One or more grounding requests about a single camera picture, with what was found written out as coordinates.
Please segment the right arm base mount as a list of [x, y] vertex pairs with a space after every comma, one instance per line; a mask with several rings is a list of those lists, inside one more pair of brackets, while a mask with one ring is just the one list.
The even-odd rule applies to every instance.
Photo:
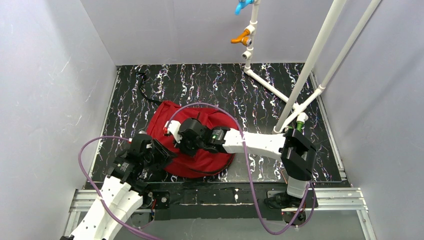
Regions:
[[[292, 220], [297, 209], [299, 208], [301, 200], [302, 200], [301, 198], [290, 196], [286, 192], [279, 192], [272, 195], [271, 197], [266, 198], [264, 200], [264, 203], [267, 207], [271, 209], [294, 208], [295, 209], [294, 211], [282, 212], [282, 218], [288, 224]], [[307, 216], [305, 212], [307, 204], [311, 204], [311, 212], [309, 216]], [[317, 206], [318, 206], [318, 201], [317, 201], [316, 192], [314, 190], [309, 190], [308, 193], [306, 194], [306, 200], [304, 201], [297, 217], [294, 219], [291, 225], [293, 227], [295, 226], [302, 227], [303, 225], [305, 225], [311, 219], [312, 214], [314, 212], [313, 210]]]

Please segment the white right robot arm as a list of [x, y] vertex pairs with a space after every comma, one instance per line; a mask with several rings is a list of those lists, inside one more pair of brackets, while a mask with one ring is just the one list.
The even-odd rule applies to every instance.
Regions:
[[296, 128], [279, 134], [261, 134], [223, 126], [209, 128], [195, 118], [188, 118], [183, 122], [172, 120], [167, 132], [173, 136], [175, 146], [191, 157], [204, 150], [212, 154], [247, 153], [280, 160], [288, 174], [286, 193], [291, 197], [303, 198], [312, 179], [317, 149]]

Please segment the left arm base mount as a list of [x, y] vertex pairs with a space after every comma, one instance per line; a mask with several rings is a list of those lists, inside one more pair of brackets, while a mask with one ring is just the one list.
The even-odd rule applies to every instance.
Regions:
[[143, 214], [148, 215], [150, 224], [156, 216], [156, 210], [166, 210], [170, 205], [170, 191], [163, 184], [148, 184], [143, 193], [143, 204], [141, 209], [145, 210]]

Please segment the red student backpack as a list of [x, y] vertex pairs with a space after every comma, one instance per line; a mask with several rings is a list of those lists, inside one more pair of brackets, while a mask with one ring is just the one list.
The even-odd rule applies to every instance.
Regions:
[[[172, 101], [163, 101], [147, 126], [148, 135], [177, 155], [164, 170], [169, 174], [190, 179], [217, 175], [231, 165], [235, 157], [234, 153], [211, 153], [200, 149], [194, 156], [189, 156], [175, 147], [172, 136], [165, 136], [166, 122], [181, 107]], [[214, 108], [188, 107], [180, 111], [173, 119], [182, 123], [188, 118], [197, 118], [210, 129], [214, 127], [238, 129], [236, 123], [227, 114]]]

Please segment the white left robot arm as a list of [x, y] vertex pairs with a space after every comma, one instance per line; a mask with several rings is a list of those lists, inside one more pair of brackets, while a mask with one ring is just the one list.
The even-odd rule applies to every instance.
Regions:
[[138, 179], [145, 167], [160, 170], [169, 165], [177, 154], [157, 139], [140, 132], [133, 138], [122, 138], [129, 147], [119, 152], [109, 167], [102, 187], [99, 188], [80, 167], [97, 197], [81, 223], [63, 240], [113, 240], [121, 228], [147, 240], [156, 236], [127, 224], [127, 220], [139, 209], [147, 195], [148, 183]]

